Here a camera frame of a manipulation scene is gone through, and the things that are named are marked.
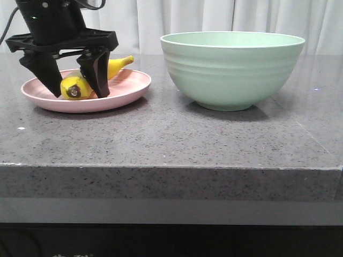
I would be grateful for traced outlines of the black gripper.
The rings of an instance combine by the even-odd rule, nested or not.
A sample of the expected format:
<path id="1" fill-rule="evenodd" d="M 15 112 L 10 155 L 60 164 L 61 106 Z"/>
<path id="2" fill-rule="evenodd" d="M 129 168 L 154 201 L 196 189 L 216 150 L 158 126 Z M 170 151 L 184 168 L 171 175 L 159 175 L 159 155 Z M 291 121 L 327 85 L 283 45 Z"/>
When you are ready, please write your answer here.
<path id="1" fill-rule="evenodd" d="M 62 76 L 50 52 L 63 49 L 91 49 L 77 58 L 80 71 L 98 98 L 110 94 L 108 87 L 109 51 L 118 46 L 114 31 L 87 28 L 81 8 L 104 7 L 88 1 L 16 1 L 29 33 L 5 40 L 11 52 L 25 51 L 19 63 L 30 70 L 55 97 L 61 96 Z"/>

